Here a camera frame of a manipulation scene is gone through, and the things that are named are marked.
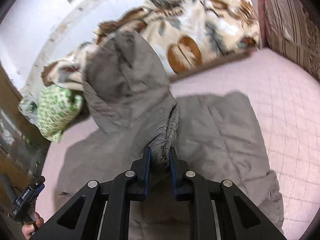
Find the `patterned blanket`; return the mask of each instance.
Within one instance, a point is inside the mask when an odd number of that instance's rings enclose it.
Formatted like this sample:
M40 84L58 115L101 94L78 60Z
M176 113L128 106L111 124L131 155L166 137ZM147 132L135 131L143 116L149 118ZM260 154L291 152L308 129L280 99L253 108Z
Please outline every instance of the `patterned blanket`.
M250 0L146 0L118 21L99 23L96 44L45 67L45 85L83 91L82 73L99 45L116 32L136 30L158 54L168 75L201 68L217 57L259 44L259 23Z

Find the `pillow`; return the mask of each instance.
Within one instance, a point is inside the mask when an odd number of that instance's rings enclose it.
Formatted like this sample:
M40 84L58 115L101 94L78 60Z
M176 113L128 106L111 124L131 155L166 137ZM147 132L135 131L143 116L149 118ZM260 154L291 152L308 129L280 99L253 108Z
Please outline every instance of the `pillow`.
M62 132L81 111L82 92L58 87L44 87L38 103L37 126L49 141L59 142Z
M320 79L320 34L299 0L265 0L266 36L272 50Z

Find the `mattress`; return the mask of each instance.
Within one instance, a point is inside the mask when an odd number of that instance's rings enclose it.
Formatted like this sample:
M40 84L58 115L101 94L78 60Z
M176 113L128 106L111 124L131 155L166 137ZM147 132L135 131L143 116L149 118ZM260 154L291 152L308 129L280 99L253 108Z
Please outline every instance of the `mattress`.
M320 84L295 63L263 49L171 87L175 97L233 90L248 95L259 121L283 194L284 235L299 239L320 207ZM89 118L69 128L60 143L51 143L42 172L46 190L36 203L45 221L55 212L55 185L67 148L97 129Z

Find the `gray jacket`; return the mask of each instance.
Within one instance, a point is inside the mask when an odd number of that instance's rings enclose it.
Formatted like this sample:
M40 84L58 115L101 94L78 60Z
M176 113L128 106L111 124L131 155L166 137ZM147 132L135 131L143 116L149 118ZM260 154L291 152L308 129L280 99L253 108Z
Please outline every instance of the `gray jacket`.
M175 146L178 157L206 179L231 179L281 230L282 195L247 96L176 100L160 59L137 32L105 43L84 79L84 96L100 129L68 149L58 193L72 195L92 179L113 180L148 145L152 188L145 202L132 202L129 239L188 239L188 204L175 202L168 177L168 153Z

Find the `hand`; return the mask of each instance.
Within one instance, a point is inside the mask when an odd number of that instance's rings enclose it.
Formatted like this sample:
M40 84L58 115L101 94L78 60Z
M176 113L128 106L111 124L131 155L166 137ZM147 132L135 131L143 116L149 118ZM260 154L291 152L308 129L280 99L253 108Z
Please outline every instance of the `hand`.
M35 216L37 218L36 227L40 228L44 224L44 220L42 217L40 217L40 215L37 212L35 212ZM30 237L32 236L32 233L35 231L36 231L36 228L34 225L24 225L22 227L22 233L26 238L26 240L29 240Z

